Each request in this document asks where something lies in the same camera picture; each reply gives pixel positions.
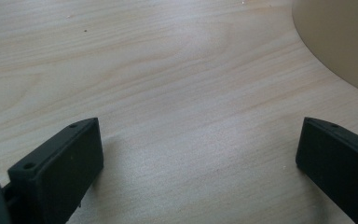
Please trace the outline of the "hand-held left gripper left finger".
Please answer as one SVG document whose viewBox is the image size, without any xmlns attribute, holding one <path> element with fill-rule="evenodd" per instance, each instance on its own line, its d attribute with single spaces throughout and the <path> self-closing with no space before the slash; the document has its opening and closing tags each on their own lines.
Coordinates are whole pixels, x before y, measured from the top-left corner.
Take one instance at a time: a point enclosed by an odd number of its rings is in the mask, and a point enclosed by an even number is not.
<svg viewBox="0 0 358 224">
<path fill-rule="evenodd" d="M 4 187 L 15 224 L 65 224 L 103 169 L 96 118 L 73 123 L 8 169 Z"/>
</svg>

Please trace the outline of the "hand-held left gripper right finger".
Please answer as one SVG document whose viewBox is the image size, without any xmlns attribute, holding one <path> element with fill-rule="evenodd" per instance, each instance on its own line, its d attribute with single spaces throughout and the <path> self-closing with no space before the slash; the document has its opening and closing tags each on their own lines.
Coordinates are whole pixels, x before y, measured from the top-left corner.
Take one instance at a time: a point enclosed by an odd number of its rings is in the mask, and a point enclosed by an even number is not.
<svg viewBox="0 0 358 224">
<path fill-rule="evenodd" d="M 358 134 L 335 123 L 305 118 L 296 164 L 358 224 Z"/>
</svg>

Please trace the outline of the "beige round plate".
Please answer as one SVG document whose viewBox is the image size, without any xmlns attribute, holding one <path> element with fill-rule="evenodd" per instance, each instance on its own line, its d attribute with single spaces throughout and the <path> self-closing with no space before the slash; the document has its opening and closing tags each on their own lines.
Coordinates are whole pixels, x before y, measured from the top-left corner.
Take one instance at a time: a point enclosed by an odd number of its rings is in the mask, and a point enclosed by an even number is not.
<svg viewBox="0 0 358 224">
<path fill-rule="evenodd" d="M 358 0 L 294 0 L 292 15 L 312 54 L 358 88 Z"/>
</svg>

